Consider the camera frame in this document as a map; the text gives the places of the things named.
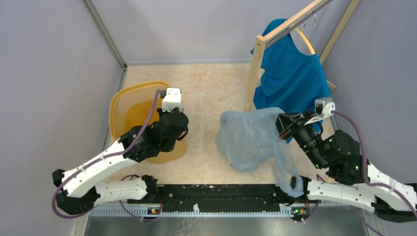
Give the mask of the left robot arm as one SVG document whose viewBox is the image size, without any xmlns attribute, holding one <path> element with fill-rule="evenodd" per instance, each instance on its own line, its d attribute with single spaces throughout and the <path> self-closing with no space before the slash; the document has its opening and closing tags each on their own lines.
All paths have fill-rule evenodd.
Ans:
<svg viewBox="0 0 417 236">
<path fill-rule="evenodd" d="M 52 210 L 61 218 L 82 216 L 103 203 L 125 200 L 154 202 L 157 180 L 143 175 L 133 180 L 108 182 L 104 179 L 126 167 L 174 150 L 177 141 L 188 133 L 189 119 L 181 108 L 158 109 L 159 120 L 132 127 L 101 154 L 72 169 L 52 173 L 57 187 Z"/>
</svg>

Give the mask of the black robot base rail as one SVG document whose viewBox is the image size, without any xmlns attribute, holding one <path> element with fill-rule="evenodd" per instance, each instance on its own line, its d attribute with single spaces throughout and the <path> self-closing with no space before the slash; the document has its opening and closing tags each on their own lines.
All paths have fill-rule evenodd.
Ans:
<svg viewBox="0 0 417 236">
<path fill-rule="evenodd" d="M 128 200 L 129 204 L 162 205 L 162 212 L 274 212 L 280 205 L 304 204 L 306 195 L 290 197 L 275 184 L 165 184 L 153 200 Z"/>
</svg>

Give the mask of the blue plastic trash bag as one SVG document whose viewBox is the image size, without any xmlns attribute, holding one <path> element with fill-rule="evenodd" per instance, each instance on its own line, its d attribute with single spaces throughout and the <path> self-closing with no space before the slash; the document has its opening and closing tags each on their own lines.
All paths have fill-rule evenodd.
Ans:
<svg viewBox="0 0 417 236">
<path fill-rule="evenodd" d="M 250 112 L 225 111 L 219 118 L 215 144 L 218 152 L 239 172 L 253 172 L 273 159 L 273 173 L 280 189 L 290 197 L 304 194 L 303 180 L 290 145 L 280 139 L 276 127 L 283 110 L 277 107 Z"/>
</svg>

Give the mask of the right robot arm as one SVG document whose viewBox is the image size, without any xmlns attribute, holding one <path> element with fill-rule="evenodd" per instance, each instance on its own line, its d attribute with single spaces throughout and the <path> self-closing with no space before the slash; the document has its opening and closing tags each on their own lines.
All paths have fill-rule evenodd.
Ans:
<svg viewBox="0 0 417 236">
<path fill-rule="evenodd" d="M 295 140 L 314 167 L 326 169 L 326 175 L 336 182 L 305 178 L 305 185 L 297 183 L 288 189 L 289 198 L 295 203 L 307 197 L 339 202 L 394 223 L 416 221 L 416 183 L 400 183 L 372 164 L 366 157 L 360 132 L 358 141 L 340 129 L 323 139 L 321 121 L 328 116 L 313 111 L 278 115 L 276 127 L 280 139 Z"/>
</svg>

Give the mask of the yellow mesh trash bin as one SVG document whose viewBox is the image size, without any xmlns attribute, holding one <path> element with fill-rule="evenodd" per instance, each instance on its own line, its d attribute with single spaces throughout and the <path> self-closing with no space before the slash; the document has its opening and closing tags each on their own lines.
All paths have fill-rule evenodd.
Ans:
<svg viewBox="0 0 417 236">
<path fill-rule="evenodd" d="M 165 90 L 170 85 L 163 81 L 151 81 L 125 87 L 115 94 L 110 103 L 109 127 L 114 140 L 132 127 L 143 125 L 151 110 L 157 89 Z M 159 120 L 157 108 L 161 107 L 162 98 L 158 98 L 149 124 Z M 177 160 L 186 153 L 186 139 L 176 141 L 171 152 L 160 152 L 158 156 L 147 159 L 151 164 L 163 164 Z"/>
</svg>

